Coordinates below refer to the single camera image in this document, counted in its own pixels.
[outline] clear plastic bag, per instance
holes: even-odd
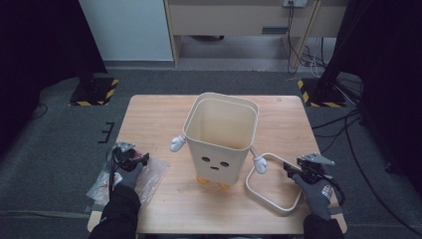
[[[134,188],[141,203],[139,214],[148,205],[168,167],[168,162],[150,157],[148,165],[142,169],[136,180],[136,187]],[[98,205],[106,206],[108,204],[108,179],[109,169],[107,168],[107,163],[105,163],[96,183],[94,183],[86,194],[87,197],[93,199]]]

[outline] white wall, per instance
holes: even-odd
[[[81,0],[103,60],[173,61],[161,0]]]

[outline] tripod base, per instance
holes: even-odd
[[[96,91],[88,91],[79,83],[71,96],[71,106],[104,106],[108,104],[118,80],[114,78],[95,78],[98,82]]]
[[[332,87],[329,91],[321,94],[317,90],[318,81],[318,78],[301,79],[298,81],[307,107],[345,107],[344,96],[337,88]]]

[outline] power outlet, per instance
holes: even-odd
[[[284,7],[290,7],[292,4],[294,7],[306,7],[308,3],[308,0],[285,0],[283,2]]]

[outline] black curtain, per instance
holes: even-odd
[[[92,73],[106,67],[79,1],[0,1],[0,155],[43,88]]]
[[[422,195],[421,66],[422,1],[349,0],[318,86],[334,85],[340,72],[362,79],[365,125]]]

